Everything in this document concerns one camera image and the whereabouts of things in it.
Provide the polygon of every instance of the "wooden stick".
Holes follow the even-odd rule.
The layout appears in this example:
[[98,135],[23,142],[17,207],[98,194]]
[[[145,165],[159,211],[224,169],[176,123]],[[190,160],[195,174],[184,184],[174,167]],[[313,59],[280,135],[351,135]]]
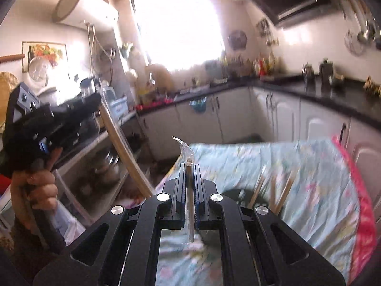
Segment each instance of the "wooden stick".
[[15,60],[21,60],[25,58],[25,54],[18,54],[18,55],[10,55],[10,56],[2,56],[0,57],[0,63],[15,61]]
[[154,188],[140,169],[139,165],[136,163],[133,153],[127,145],[125,137],[121,134],[119,126],[115,124],[111,117],[106,100],[103,96],[102,103],[99,105],[99,114],[121,161],[126,166],[128,173],[130,173],[132,179],[134,179],[143,197],[151,197],[154,193]]
[[264,165],[262,170],[261,170],[260,176],[258,177],[257,185],[255,187],[253,196],[251,197],[249,205],[247,206],[247,208],[249,208],[249,209],[253,209],[254,208],[255,200],[257,199],[257,197],[258,197],[258,195],[260,193],[260,190],[262,188],[262,185],[263,185],[263,183],[265,181],[265,177],[264,177],[265,172],[267,172],[267,171],[266,171],[266,166]]
[[291,171],[290,176],[288,177],[286,186],[284,187],[282,191],[281,198],[279,199],[279,202],[275,207],[275,210],[274,210],[275,215],[278,215],[279,212],[281,211],[281,208],[283,204],[285,203],[288,193],[290,192],[290,189],[295,181],[296,174],[297,174],[297,171],[295,170]]
[[274,175],[271,178],[271,185],[270,185],[270,201],[269,201],[269,209],[270,211],[275,210],[275,201],[276,201],[276,182],[277,182],[277,176]]

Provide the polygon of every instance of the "water heater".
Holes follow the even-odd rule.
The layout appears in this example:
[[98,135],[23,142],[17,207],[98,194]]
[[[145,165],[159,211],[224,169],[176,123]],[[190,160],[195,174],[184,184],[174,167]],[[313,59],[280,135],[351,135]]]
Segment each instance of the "water heater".
[[87,29],[86,23],[98,32],[111,30],[119,19],[118,11],[103,0],[60,0],[53,11],[53,22]]

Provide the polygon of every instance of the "wooden chopstick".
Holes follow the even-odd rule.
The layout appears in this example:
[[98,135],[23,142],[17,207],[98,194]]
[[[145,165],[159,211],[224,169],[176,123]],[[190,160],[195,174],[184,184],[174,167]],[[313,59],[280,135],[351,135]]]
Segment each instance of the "wooden chopstick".
[[295,181],[297,173],[298,172],[296,170],[291,171],[291,173],[287,179],[286,186],[284,187],[284,189],[282,191],[281,198],[279,199],[278,204],[275,207],[275,210],[274,210],[275,215],[278,215],[279,212],[281,211],[281,208],[282,208],[283,204],[285,203],[286,198],[288,196],[288,193],[290,192],[290,189],[291,189],[291,187]]
[[260,190],[262,188],[262,185],[266,179],[266,177],[264,176],[265,173],[267,173],[267,169],[266,169],[266,166],[264,165],[258,177],[257,185],[254,189],[253,196],[251,197],[249,205],[247,206],[249,209],[254,209],[255,200],[257,199],[260,193]]
[[275,200],[277,198],[276,196],[276,182],[277,182],[277,176],[274,175],[272,178],[271,178],[271,182],[270,182],[270,200],[269,200],[269,209],[270,211],[274,211],[275,210]]

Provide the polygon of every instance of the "silver bolt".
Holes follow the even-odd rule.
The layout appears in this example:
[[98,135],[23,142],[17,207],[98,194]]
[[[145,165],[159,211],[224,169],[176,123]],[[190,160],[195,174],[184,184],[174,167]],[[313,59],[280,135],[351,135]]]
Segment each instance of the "silver bolt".
[[157,199],[161,202],[167,201],[170,198],[169,194],[161,193],[157,195]]
[[123,211],[124,211],[124,208],[123,208],[123,206],[120,206],[120,205],[114,206],[114,207],[111,209],[111,213],[113,213],[114,215],[119,215],[119,214],[121,214]]
[[224,198],[221,194],[212,194],[210,196],[210,198],[214,201],[214,202],[220,202],[222,201],[222,199]]
[[269,209],[265,206],[258,206],[255,210],[260,215],[266,215],[269,212]]

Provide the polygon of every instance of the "black countertop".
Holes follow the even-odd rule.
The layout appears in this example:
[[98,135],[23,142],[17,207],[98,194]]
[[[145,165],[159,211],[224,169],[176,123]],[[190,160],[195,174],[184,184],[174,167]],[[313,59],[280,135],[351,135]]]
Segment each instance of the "black countertop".
[[381,132],[381,100],[366,93],[362,88],[363,85],[364,83],[361,81],[346,80],[343,87],[332,89],[329,86],[323,86],[318,78],[315,80],[315,84],[306,86],[302,75],[278,76],[272,82],[262,82],[255,77],[242,77],[239,80],[230,81],[197,93],[178,96],[173,103],[162,104],[138,113],[139,115],[146,115],[165,107],[201,99],[238,87],[258,87],[315,102],[341,114],[354,117]]

